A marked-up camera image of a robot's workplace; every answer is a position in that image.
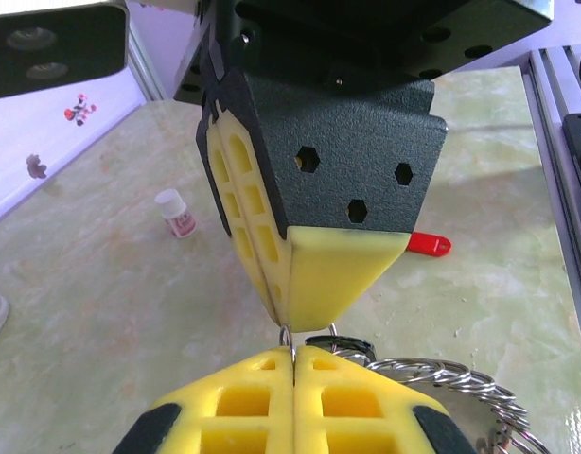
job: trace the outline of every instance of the small bottle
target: small bottle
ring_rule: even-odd
[[[154,200],[160,206],[162,218],[178,238],[190,236],[196,230],[196,220],[189,214],[187,205],[175,189],[167,189]]]

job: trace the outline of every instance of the yellow foam block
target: yellow foam block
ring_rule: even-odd
[[[242,265],[277,324],[324,329],[397,260],[410,234],[289,226],[283,239],[249,132],[218,110],[209,163]]]
[[[159,399],[181,412],[158,454],[292,454],[289,349],[269,350]]]
[[[430,397],[317,347],[295,369],[295,454],[435,454],[413,415]]]

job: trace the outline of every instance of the red plastic tab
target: red plastic tab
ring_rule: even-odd
[[[422,234],[414,232],[408,242],[407,251],[411,253],[423,253],[432,257],[443,257],[450,252],[452,243],[448,238],[440,235]]]

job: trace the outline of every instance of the camera lens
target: camera lens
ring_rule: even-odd
[[[57,35],[40,27],[23,28],[13,31],[7,37],[7,44],[16,50],[41,50],[57,40]]]
[[[29,68],[26,76],[30,79],[49,80],[65,76],[68,67],[63,63],[36,64]]]

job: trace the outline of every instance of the marble surface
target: marble surface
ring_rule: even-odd
[[[530,410],[553,453],[581,454],[581,338],[519,70],[437,80],[449,122],[418,230],[340,319],[383,356],[461,361]],[[193,137],[199,109],[141,108],[0,222],[0,454],[111,452],[150,402],[276,345],[220,226]],[[179,240],[153,197],[199,222]]]

